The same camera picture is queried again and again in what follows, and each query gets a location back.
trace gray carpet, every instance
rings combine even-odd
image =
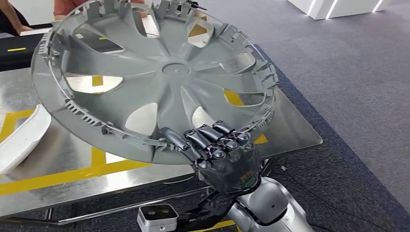
[[[203,0],[247,33],[410,211],[410,1],[315,21],[286,0]]]

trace stainless steel table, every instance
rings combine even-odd
[[[90,79],[81,83],[92,87]],[[265,158],[322,143],[321,137],[281,92],[265,137],[257,140]],[[30,69],[0,72],[0,141],[38,103]],[[55,121],[29,157],[0,176],[0,218],[81,201],[192,175],[188,165],[153,165],[106,154],[70,134]]]

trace yellow tape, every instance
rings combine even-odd
[[[27,118],[33,112],[34,109],[7,113],[3,127],[0,130],[0,143],[13,133],[15,125],[19,119]],[[41,189],[53,185],[65,184],[101,175],[148,167],[151,165],[152,164],[150,163],[132,160],[106,164],[105,152],[93,147],[91,149],[91,167],[0,184],[0,196]]]
[[[214,227],[212,227],[212,228],[209,228],[209,229],[206,229],[206,230],[200,230],[200,231],[193,231],[193,232],[205,232],[205,231],[216,230],[216,229],[219,229],[219,228],[228,227],[228,226],[233,226],[233,225],[235,225],[235,222],[232,221],[232,220],[223,221],[223,222],[220,222],[220,223],[216,224],[216,225],[215,225]]]
[[[148,166],[151,166],[151,164],[132,160],[124,160],[116,163],[109,163],[106,165],[82,168],[63,173],[56,173],[25,180],[14,181],[0,185],[0,196],[13,194],[17,192],[30,191],[34,189],[41,189],[53,185],[65,184],[73,181],[79,181],[93,177],[98,177],[101,175],[128,171]]]
[[[7,113],[4,118],[3,128],[0,130],[0,143],[13,133],[17,120],[30,117],[33,112],[34,109]]]
[[[21,48],[14,48],[14,49],[9,49],[7,50],[8,52],[15,52],[15,51],[23,51],[26,50],[27,48],[25,47],[21,47]]]
[[[104,85],[103,76],[97,75],[92,76],[92,86],[102,86]]]
[[[106,155],[104,151],[99,150],[98,148],[91,148],[91,167],[97,167],[101,165],[106,165]]]
[[[232,105],[244,105],[239,94],[233,91],[225,90],[225,97],[226,97],[226,100]],[[268,142],[268,139],[266,138],[264,134],[262,134],[259,138],[255,140],[255,144],[265,144],[267,142]]]

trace person's arm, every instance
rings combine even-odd
[[[63,20],[76,6],[71,0],[54,0],[54,19]]]
[[[13,6],[9,3],[8,0],[0,0],[0,10],[6,15],[9,19],[10,23],[13,25],[13,28],[17,31],[20,35],[23,31],[32,30],[31,28],[24,26],[21,24],[20,20],[15,13]]]

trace robotic hand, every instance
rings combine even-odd
[[[185,138],[170,128],[161,133],[215,191],[179,214],[166,204],[141,207],[138,223],[143,232],[208,229],[226,215],[244,232],[311,231],[304,210],[285,187],[260,176],[261,157],[249,133],[223,121],[188,130]]]

